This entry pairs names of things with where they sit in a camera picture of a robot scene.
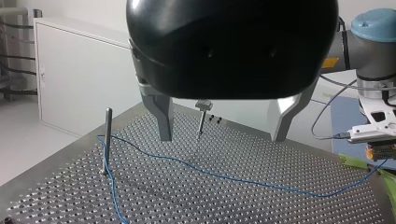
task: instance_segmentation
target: perforated metal table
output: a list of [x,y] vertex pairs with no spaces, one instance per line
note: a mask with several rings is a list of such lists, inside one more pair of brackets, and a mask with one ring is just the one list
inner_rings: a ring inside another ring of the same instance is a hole
[[[113,134],[141,149],[177,157],[216,174],[330,193],[367,173],[337,156],[227,120],[207,120],[176,105],[174,141],[159,141],[155,118],[137,105],[114,119]],[[0,217],[21,223],[120,223],[110,181],[99,174],[100,127],[0,188]],[[395,223],[381,178],[331,198],[207,176],[174,161],[149,158],[112,140],[110,166],[120,210],[131,223]]]

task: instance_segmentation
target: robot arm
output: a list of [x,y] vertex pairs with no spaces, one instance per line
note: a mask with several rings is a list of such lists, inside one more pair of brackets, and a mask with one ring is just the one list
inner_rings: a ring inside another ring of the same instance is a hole
[[[354,20],[352,31],[334,37],[335,0],[293,4],[296,7],[261,0],[249,4],[240,0],[128,1],[136,76],[143,104],[157,118],[162,141],[172,140],[171,97],[278,99],[270,104],[268,123],[273,140],[282,141],[292,118],[309,103],[320,72],[356,69],[359,87],[395,86],[394,10],[362,14]],[[307,10],[301,11],[304,5]],[[202,80],[210,81],[202,87]],[[394,139],[396,118],[384,102],[384,91],[359,90],[359,94],[370,124],[352,128],[349,141]],[[387,91],[387,101],[395,94]],[[378,119],[378,113],[384,116]]]
[[[337,2],[288,4],[128,1],[136,75],[143,103],[156,116],[163,141],[172,139],[170,97],[278,99],[312,86],[336,30]],[[316,32],[308,21],[318,27]],[[290,113],[298,111],[296,107]]]

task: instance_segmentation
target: floor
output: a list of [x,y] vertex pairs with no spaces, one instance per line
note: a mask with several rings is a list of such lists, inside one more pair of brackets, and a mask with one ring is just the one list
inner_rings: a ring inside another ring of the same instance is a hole
[[0,186],[77,138],[40,124],[34,99],[0,99]]

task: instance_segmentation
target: metal plate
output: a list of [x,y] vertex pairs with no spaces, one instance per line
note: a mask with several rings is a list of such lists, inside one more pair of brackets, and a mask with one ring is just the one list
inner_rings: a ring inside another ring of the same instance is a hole
[[[162,143],[155,118],[144,113],[116,125],[113,134],[212,173],[317,193],[333,192],[366,175],[214,120],[205,123],[197,140],[198,123],[197,117],[176,112],[174,141]],[[119,223],[110,181],[99,174],[103,150],[98,141],[89,146],[60,172],[37,179],[39,184],[12,203],[7,214],[23,223]],[[110,166],[120,210],[131,223],[393,222],[389,202],[379,201],[379,188],[369,182],[329,199],[312,198],[203,175],[175,161],[148,158],[118,140],[112,141]]]

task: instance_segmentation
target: white cabinet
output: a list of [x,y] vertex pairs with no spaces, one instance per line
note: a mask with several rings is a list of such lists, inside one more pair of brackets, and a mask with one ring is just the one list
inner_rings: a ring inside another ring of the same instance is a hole
[[141,101],[128,35],[70,19],[35,21],[42,123],[82,136]]

